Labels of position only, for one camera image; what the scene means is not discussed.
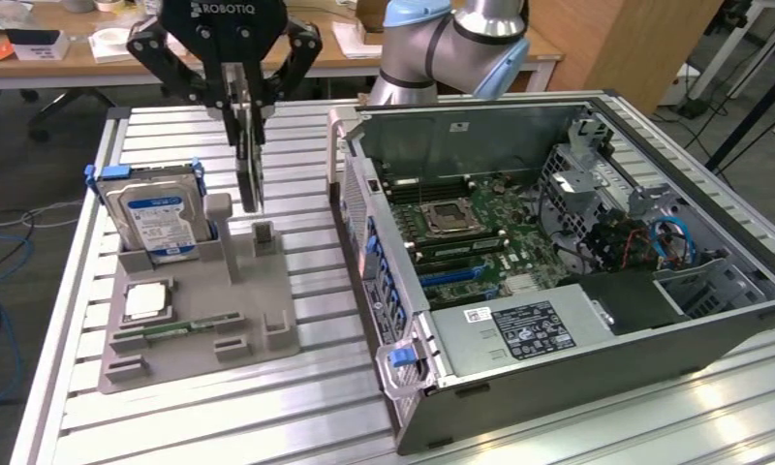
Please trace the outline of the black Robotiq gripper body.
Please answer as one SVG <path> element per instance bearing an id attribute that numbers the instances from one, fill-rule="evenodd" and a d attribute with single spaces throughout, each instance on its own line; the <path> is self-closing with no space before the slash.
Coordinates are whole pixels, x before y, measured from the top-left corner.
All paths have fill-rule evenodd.
<path id="1" fill-rule="evenodd" d="M 164 30 L 202 64 L 260 65 L 288 23 L 283 1 L 164 1 Z"/>

